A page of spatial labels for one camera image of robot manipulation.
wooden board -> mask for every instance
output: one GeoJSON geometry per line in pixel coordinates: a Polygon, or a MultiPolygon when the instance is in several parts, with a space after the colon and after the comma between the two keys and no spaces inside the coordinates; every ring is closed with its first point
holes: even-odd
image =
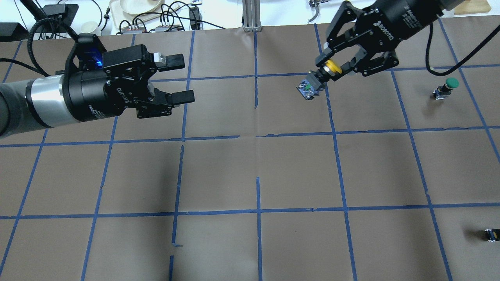
{"type": "Polygon", "coordinates": [[[455,8],[455,15],[482,14],[491,10],[488,0],[465,0],[455,8]]]}

green cap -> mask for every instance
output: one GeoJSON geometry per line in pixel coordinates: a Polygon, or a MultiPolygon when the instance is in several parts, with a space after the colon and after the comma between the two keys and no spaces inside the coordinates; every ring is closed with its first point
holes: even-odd
{"type": "Polygon", "coordinates": [[[457,79],[455,78],[448,78],[446,79],[446,86],[450,89],[455,89],[455,88],[458,88],[460,83],[457,79]]]}

robotic arm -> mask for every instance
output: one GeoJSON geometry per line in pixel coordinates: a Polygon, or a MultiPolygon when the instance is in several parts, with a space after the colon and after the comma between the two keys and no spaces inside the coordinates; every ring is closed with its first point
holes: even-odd
{"type": "Polygon", "coordinates": [[[163,92],[149,79],[184,67],[182,54],[150,53],[142,44],[106,51],[96,35],[80,34],[55,76],[0,83],[0,138],[119,116],[126,108],[138,118],[169,116],[195,101],[193,91],[163,92]]]}
{"type": "Polygon", "coordinates": [[[349,73],[364,77],[399,64],[396,47],[464,0],[377,0],[364,9],[342,2],[326,30],[324,52],[316,58],[316,71],[310,71],[297,86],[306,100],[323,91],[329,80],[337,81],[349,73]],[[353,28],[339,34],[342,26],[356,20],[353,28]],[[331,58],[345,48],[359,45],[351,61],[337,66],[331,58]]]}

